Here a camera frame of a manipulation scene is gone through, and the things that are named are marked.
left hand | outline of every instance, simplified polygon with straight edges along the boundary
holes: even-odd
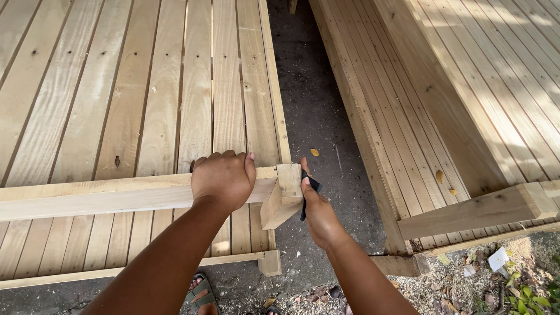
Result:
[[[191,186],[194,203],[216,203],[228,214],[241,208],[255,187],[256,169],[253,152],[235,155],[233,150],[214,152],[194,163]]]

wooden leg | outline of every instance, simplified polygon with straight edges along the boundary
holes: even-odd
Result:
[[[371,256],[370,258],[387,276],[421,277],[431,272],[428,260],[423,254],[412,257]]]
[[[398,221],[404,239],[546,219],[558,206],[539,183],[519,184]]]
[[[297,0],[290,0],[288,7],[290,8],[290,14],[296,14]]]
[[[277,228],[301,209],[304,196],[301,192],[301,165],[276,165],[278,180],[272,189],[270,199],[263,202],[260,222],[263,230]]]
[[[280,264],[280,251],[266,251],[264,252],[264,259],[258,260],[259,262],[259,271],[263,273],[263,275],[270,277],[270,276],[278,276],[282,274],[282,266]]]

finger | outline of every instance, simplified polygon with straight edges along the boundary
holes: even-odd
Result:
[[[304,193],[304,198],[308,206],[312,206],[320,201],[319,194],[313,189],[307,177],[301,181],[301,191]]]
[[[233,157],[235,156],[235,151],[234,150],[227,150],[226,152],[222,153],[222,156],[227,156],[227,157]]]
[[[206,161],[206,159],[207,159],[207,158],[204,157],[204,156],[201,157],[200,159],[198,159],[198,160],[194,163],[194,165],[193,165],[193,171],[194,171],[195,168],[197,168],[198,165],[200,165],[202,162]]]
[[[245,154],[245,173],[249,178],[249,183],[251,187],[255,187],[255,179],[256,179],[256,169],[255,169],[255,154],[250,152],[249,154]]]
[[[305,170],[309,175],[309,177],[313,178],[313,176],[311,176],[311,173],[309,172],[309,167],[307,167],[307,159],[305,157],[301,158],[300,165],[301,165],[301,169]]]
[[[220,156],[221,154],[219,152],[214,152],[212,154],[210,154],[210,156],[208,157],[209,159],[213,159],[213,158],[217,158],[218,156]]]

forearm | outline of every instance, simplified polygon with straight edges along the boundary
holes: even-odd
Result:
[[[229,216],[196,202],[148,245],[84,314],[177,314],[212,239]]]
[[[326,254],[354,314],[418,314],[348,233],[335,239]]]

unfinished wooden furniture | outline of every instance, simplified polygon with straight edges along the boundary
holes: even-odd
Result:
[[[558,0],[310,4],[388,254],[560,227]]]
[[[260,179],[202,265],[281,272],[301,169],[265,0],[2,3],[0,288],[116,275],[188,211],[193,161],[229,149]]]

